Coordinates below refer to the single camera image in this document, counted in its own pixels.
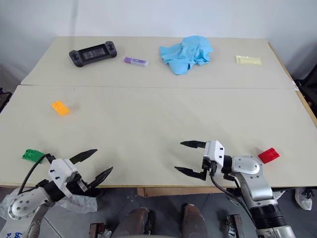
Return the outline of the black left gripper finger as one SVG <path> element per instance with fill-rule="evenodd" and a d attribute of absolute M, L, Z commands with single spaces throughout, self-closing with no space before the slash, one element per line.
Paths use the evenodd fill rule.
<path fill-rule="evenodd" d="M 113 167 L 110 167 L 107 170 L 100 173 L 99 175 L 97 175 L 95 180 L 89 184 L 89 188 L 95 188 L 99 184 L 101 184 L 107 178 L 107 176 L 111 173 L 112 170 L 113 170 Z"/>
<path fill-rule="evenodd" d="M 75 165 L 76 163 L 83 162 L 84 160 L 88 159 L 95 152 L 97 152 L 97 149 L 90 149 L 88 151 L 84 151 L 84 152 L 81 152 L 81 153 L 75 155 L 74 157 L 70 158 L 69 160 L 72 164 Z"/>

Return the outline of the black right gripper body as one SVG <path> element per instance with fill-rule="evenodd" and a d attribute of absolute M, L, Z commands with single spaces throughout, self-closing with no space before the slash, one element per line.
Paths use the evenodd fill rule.
<path fill-rule="evenodd" d="M 217 162 L 208 158 L 203 158 L 202 169 L 202 180 L 206 180 L 207 174 L 209 174 L 210 177 L 214 177 L 217 169 Z"/>

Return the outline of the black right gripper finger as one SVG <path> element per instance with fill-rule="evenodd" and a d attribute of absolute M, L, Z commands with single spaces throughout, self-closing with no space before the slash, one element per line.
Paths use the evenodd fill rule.
<path fill-rule="evenodd" d="M 196 140 L 183 141 L 180 144 L 191 148 L 205 148 L 206 146 L 206 142 Z"/>
<path fill-rule="evenodd" d="M 193 178 L 197 178 L 201 180 L 206 180 L 206 177 L 207 177 L 207 170 L 203 170 L 202 172 L 198 173 L 189 168 L 177 167 L 177 166 L 175 166 L 174 168 L 189 177 L 193 177 Z"/>

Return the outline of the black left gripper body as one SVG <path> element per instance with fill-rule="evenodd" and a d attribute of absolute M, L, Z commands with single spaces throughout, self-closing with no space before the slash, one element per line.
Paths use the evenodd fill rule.
<path fill-rule="evenodd" d="M 74 195 L 83 195 L 88 197 L 100 196 L 101 190 L 97 187 L 89 188 L 90 183 L 86 183 L 82 176 L 77 173 L 72 181 L 68 182 L 66 188 Z"/>

